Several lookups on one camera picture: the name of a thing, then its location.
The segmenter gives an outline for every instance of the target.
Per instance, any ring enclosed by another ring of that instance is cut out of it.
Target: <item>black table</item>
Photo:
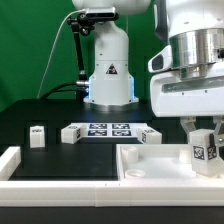
[[[22,163],[11,180],[117,180],[116,144],[136,139],[82,139],[62,144],[60,131],[70,123],[147,123],[163,143],[186,143],[179,118],[156,118],[149,102],[138,109],[104,113],[74,100],[22,100],[0,113],[0,153],[19,145]],[[46,127],[46,147],[30,149],[29,128]],[[213,128],[200,118],[198,128]],[[221,223],[223,207],[0,208],[0,223]]]

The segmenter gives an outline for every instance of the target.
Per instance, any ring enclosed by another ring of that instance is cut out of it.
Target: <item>green backdrop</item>
[[[0,110],[20,99],[36,98],[57,30],[71,0],[0,0]],[[135,77],[135,95],[149,99],[148,60],[163,47],[154,34],[152,4],[146,13],[121,17],[117,25],[130,38],[129,71]],[[94,71],[93,34],[81,39],[87,74]],[[78,78],[73,34],[64,25],[42,94]],[[74,98],[72,93],[51,98]]]

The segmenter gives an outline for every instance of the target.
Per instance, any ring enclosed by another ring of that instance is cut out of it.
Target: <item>white cube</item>
[[[198,129],[189,133],[189,141],[192,145],[210,145],[210,135],[214,133],[214,130]]]
[[[200,129],[189,133],[192,145],[192,170],[211,176],[220,170],[219,148],[215,146],[213,130]]]
[[[30,148],[44,148],[45,134],[43,126],[30,127]]]
[[[61,130],[61,142],[74,144],[83,137],[85,125],[72,123]]]
[[[162,134],[151,127],[142,127],[137,130],[138,141],[143,144],[161,144]]]

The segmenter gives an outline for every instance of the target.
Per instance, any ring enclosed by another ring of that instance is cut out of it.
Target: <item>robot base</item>
[[[122,112],[138,108],[138,98],[134,98],[132,102],[124,105],[100,105],[92,102],[88,98],[84,99],[84,105],[88,109],[98,110],[102,112]]]

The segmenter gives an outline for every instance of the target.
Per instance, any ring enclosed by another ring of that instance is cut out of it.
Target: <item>robot camera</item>
[[[115,7],[111,8],[88,8],[85,13],[88,19],[96,22],[114,21],[118,19]]]

